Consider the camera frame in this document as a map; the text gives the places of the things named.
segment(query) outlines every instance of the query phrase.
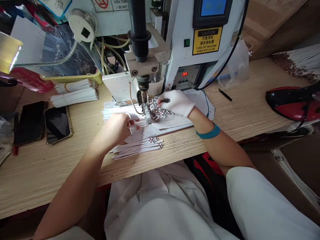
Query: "green switch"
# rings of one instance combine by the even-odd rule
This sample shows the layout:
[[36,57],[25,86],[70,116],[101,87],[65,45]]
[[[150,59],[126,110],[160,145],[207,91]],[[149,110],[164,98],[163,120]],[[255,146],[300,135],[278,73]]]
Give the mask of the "green switch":
[[190,47],[190,39],[184,40],[184,47]]

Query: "yellow basket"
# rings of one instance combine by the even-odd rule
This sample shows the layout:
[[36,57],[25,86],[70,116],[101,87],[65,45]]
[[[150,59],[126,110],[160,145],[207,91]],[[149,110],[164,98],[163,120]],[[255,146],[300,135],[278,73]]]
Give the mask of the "yellow basket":
[[97,84],[102,84],[102,75],[98,71],[96,74],[92,75],[80,75],[80,76],[68,76],[68,77],[41,77],[43,80],[51,80],[57,83],[70,83],[70,82],[78,82],[83,79],[89,79],[95,81]]

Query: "person's right hand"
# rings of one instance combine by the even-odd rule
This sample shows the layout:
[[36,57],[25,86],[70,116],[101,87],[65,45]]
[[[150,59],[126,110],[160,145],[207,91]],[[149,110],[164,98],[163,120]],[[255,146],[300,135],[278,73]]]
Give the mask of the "person's right hand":
[[[168,103],[163,102],[164,99],[169,99]],[[175,114],[188,117],[193,109],[194,102],[191,102],[187,96],[180,90],[172,90],[170,92],[164,92],[160,95],[158,100],[158,107],[170,110]]]
[[109,150],[131,135],[130,128],[134,127],[135,130],[139,130],[140,126],[135,125],[134,120],[130,120],[132,116],[136,115],[126,113],[112,114],[91,143],[94,145],[95,152],[107,154]]

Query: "worker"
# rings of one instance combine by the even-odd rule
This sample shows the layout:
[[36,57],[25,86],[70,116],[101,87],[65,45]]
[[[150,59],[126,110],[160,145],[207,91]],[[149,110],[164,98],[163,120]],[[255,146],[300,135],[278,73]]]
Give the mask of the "worker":
[[[320,228],[268,182],[245,151],[183,92],[165,92],[158,104],[193,123],[226,177],[230,206],[245,239],[319,239]],[[104,156],[130,136],[129,125],[134,121],[127,114],[113,114],[103,125],[52,200],[34,239],[93,239],[75,225],[91,204]],[[107,240],[237,239],[213,222],[203,187],[182,161],[113,183],[104,227]]]

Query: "warning sticker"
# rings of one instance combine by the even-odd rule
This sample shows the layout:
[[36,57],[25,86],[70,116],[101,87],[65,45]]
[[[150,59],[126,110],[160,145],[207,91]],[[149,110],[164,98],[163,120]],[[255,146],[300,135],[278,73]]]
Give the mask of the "warning sticker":
[[221,33],[222,27],[194,30],[192,55],[219,51]]
[[96,12],[129,10],[128,0],[91,0]]

